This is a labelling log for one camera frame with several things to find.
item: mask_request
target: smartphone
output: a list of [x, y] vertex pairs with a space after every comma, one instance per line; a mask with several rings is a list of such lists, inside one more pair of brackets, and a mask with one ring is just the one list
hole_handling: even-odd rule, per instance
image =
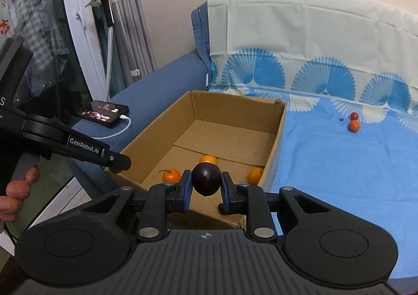
[[79, 112], [78, 115], [83, 119], [110, 128], [120, 120], [120, 115], [125, 115], [128, 112], [129, 108], [125, 105], [92, 101], [90, 105]]

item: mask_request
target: metal screw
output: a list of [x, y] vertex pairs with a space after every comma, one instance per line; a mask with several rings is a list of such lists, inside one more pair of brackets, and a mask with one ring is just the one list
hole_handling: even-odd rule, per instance
[[265, 227], [257, 228], [254, 230], [254, 235], [262, 239], [268, 239], [269, 237], [272, 237], [274, 235], [274, 230]]
[[146, 238], [153, 238], [158, 236], [158, 234], [160, 233], [160, 231], [157, 228], [154, 228], [152, 226], [147, 226], [145, 228], [142, 228], [139, 230], [139, 235], [142, 237], [146, 237]]

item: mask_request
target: blue bedsheet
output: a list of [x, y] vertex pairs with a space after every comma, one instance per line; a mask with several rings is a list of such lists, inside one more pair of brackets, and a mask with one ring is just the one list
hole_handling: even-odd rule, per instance
[[288, 112], [272, 187], [293, 186], [386, 229], [399, 258], [391, 278], [418, 275], [418, 134], [395, 112], [347, 130], [328, 98], [310, 112]]

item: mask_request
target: orange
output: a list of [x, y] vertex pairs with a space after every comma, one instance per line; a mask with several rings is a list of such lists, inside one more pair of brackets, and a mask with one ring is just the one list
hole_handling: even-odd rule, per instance
[[263, 171], [264, 169], [260, 167], [252, 168], [247, 176], [247, 182], [256, 186], [263, 175]]
[[348, 130], [350, 130], [351, 132], [357, 132], [360, 130], [360, 123], [358, 120], [352, 120], [351, 122], [349, 122], [348, 124]]
[[199, 163], [212, 163], [212, 164], [216, 164], [218, 162], [218, 158], [216, 158], [215, 156], [211, 156], [209, 154], [204, 155], [202, 157], [200, 157], [200, 161]]
[[176, 169], [170, 170], [161, 170], [162, 174], [162, 181], [163, 182], [171, 182], [171, 183], [178, 183], [180, 182], [181, 175]]

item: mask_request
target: gray curtain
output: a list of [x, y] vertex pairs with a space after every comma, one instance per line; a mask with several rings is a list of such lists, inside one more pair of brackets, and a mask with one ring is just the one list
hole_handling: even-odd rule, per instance
[[118, 0], [112, 4], [114, 36], [125, 86], [155, 71], [141, 0]]

